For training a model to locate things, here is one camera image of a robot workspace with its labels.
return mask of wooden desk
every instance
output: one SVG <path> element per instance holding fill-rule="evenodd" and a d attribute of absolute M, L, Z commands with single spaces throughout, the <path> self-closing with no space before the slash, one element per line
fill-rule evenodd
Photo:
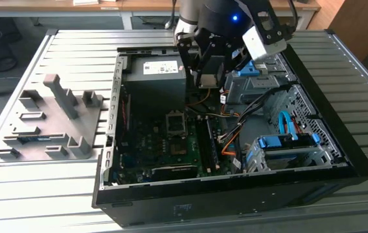
<path fill-rule="evenodd" d="M 123 0 L 123 11 L 171 11 L 171 0 Z M 288 0 L 271 0 L 274 10 L 290 11 Z M 310 0 L 308 4 L 295 2 L 298 11 L 318 11 L 320 5 L 316 0 Z M 178 1 L 176 9 L 180 8 L 180 1 Z"/>
<path fill-rule="evenodd" d="M 288 0 L 271 0 L 271 3 L 279 17 L 292 17 Z M 322 7 L 316 0 L 310 0 L 310 4 L 296 2 L 295 6 L 299 29 L 307 29 L 312 16 Z M 87 6 L 74 6 L 72 0 L 0 0 L 0 17 L 122 16 L 124 29 L 131 30 L 131 17 L 170 16 L 171 8 L 171 0 L 102 1 L 98 5 Z"/>
<path fill-rule="evenodd" d="M 0 12 L 91 12 L 107 11 L 103 7 L 120 10 L 122 5 L 123 1 L 102 1 L 96 5 L 74 6 L 72 0 L 0 0 Z"/>
<path fill-rule="evenodd" d="M 134 16 L 170 16 L 172 9 L 171 2 L 171 0 L 123 0 L 122 11 L 126 28 L 130 28 L 131 17 Z M 288 0 L 271 0 L 271 4 L 279 17 L 292 17 Z M 310 0 L 308 4 L 295 2 L 295 6 L 299 13 L 298 29 L 307 29 L 312 16 L 322 7 L 316 0 Z M 179 9 L 180 1 L 178 1 L 176 11 Z"/>

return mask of wire bundle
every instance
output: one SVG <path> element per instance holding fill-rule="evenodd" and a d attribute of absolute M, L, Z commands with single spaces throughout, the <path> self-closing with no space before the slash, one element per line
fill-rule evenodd
<path fill-rule="evenodd" d="M 248 107 L 246 108 L 246 110 L 243 111 L 243 113 L 240 114 L 240 117 L 236 121 L 236 125 L 235 127 L 230 130 L 228 133 L 226 133 L 222 137 L 220 140 L 226 140 L 231 135 L 232 138 L 230 139 L 227 145 L 224 146 L 223 150 L 222 150 L 222 154 L 226 155 L 236 155 L 236 152 L 227 152 L 227 148 L 230 147 L 230 144 L 232 143 L 232 141 L 239 137 L 240 131 L 242 131 L 242 127 L 244 122 L 247 121 L 248 116 L 255 113 L 264 104 L 264 101 L 268 99 L 268 97 L 271 95 L 274 95 L 276 92 L 283 91 L 283 90 L 288 90 L 291 88 L 291 85 L 282 85 L 280 87 L 272 88 L 271 90 L 268 90 L 262 96 L 259 96 L 259 98 L 256 100 L 254 100 Z"/>

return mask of gray floor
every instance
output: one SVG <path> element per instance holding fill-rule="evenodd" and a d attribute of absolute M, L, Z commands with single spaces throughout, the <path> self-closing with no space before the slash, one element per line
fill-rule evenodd
<path fill-rule="evenodd" d="M 15 18 L 15 22 L 23 34 L 23 40 L 11 44 L 11 48 L 19 60 L 19 65 L 8 72 L 0 73 L 3 77 L 20 77 L 26 71 L 26 67 L 36 52 L 42 39 L 48 28 L 67 30 L 108 30 L 123 29 L 122 20 L 119 17 L 43 17 L 40 18 L 40 27 L 35 27 L 28 18 Z M 134 18 L 135 29 L 162 29 L 163 26 L 144 25 L 139 18 Z M 364 60 L 364 65 L 368 68 L 368 57 Z M 7 104 L 14 87 L 18 84 L 16 79 L 0 81 L 0 113 Z"/>

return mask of expansion slot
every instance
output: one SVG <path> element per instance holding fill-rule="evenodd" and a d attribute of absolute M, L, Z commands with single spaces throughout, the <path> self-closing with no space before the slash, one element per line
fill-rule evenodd
<path fill-rule="evenodd" d="M 216 143 L 215 143 L 208 119 L 196 120 L 196 133 L 198 133 L 203 169 L 207 173 L 211 173 L 212 171 L 216 171 L 220 168 L 220 166 L 219 166 Z"/>

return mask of metal table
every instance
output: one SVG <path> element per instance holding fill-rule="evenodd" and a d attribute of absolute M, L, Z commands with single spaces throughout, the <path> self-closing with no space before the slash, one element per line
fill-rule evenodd
<path fill-rule="evenodd" d="M 327 32 L 296 32 L 291 44 L 368 156 L 368 71 L 338 37 Z M 75 94 L 94 90 L 107 98 L 100 115 L 106 120 L 116 48 L 163 45 L 172 45 L 172 34 L 167 31 L 62 30 L 47 35 L 0 115 L 0 133 L 10 124 L 8 116 L 16 114 L 14 108 L 23 88 L 36 86 L 46 73 L 59 73 L 62 86 L 70 87 Z M 102 121 L 96 131 L 103 132 L 106 127 Z M 104 143 L 104 135 L 98 135 L 95 146 Z M 94 150 L 88 160 L 0 162 L 0 230 L 122 230 L 99 209 L 91 208 L 96 158 L 102 149 Z M 127 230 L 159 232 L 200 228 L 215 232 L 368 231 L 368 181 L 347 187 L 311 206 L 180 224 L 136 226 Z"/>

